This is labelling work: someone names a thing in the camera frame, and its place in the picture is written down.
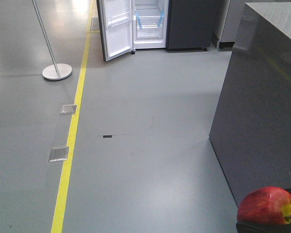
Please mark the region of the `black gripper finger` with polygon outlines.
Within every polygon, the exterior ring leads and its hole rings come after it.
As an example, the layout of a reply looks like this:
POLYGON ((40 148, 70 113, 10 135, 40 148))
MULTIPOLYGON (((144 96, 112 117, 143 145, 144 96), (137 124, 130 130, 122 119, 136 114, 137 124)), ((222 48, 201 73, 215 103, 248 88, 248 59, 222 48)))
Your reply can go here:
POLYGON ((291 233, 291 223, 279 225, 267 225, 254 222, 237 222, 238 233, 291 233))

